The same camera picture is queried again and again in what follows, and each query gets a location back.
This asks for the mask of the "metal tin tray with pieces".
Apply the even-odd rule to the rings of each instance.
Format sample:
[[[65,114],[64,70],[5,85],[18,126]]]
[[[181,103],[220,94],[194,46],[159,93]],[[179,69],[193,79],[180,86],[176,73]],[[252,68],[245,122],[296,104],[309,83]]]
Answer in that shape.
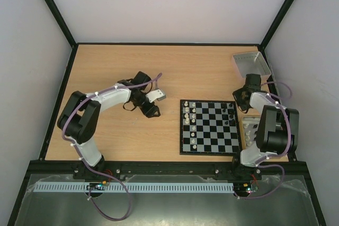
[[[244,116],[241,119],[240,134],[242,137],[243,148],[250,148],[256,144],[256,135],[260,117],[258,116]]]

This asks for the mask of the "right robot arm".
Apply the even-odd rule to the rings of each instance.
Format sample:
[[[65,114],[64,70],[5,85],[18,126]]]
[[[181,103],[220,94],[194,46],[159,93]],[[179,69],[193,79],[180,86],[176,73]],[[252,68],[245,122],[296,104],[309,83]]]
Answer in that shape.
[[[295,152],[299,112],[281,105],[276,95],[263,91],[259,74],[247,74],[244,86],[234,91],[233,97],[241,111],[256,109],[260,113],[254,144],[233,156],[231,174],[235,178],[249,177],[262,162]]]

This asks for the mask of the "black white chess board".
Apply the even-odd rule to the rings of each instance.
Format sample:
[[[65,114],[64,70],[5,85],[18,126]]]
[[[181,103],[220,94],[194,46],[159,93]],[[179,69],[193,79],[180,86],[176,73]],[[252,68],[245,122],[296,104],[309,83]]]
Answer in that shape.
[[[180,154],[233,156],[242,151],[236,102],[180,100],[180,118]]]

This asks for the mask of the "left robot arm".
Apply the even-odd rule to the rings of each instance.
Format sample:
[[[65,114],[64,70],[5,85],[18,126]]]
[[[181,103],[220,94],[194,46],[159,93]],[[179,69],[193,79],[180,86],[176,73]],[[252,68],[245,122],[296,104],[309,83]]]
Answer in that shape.
[[[166,97],[165,93],[152,88],[157,85],[162,73],[151,79],[138,72],[132,79],[123,79],[101,91],[84,94],[75,91],[71,94],[57,121],[61,137],[70,142],[87,166],[94,168],[104,162],[104,157],[94,141],[99,116],[116,105],[133,104],[133,110],[139,108],[147,118],[159,117],[160,110],[155,101]]]

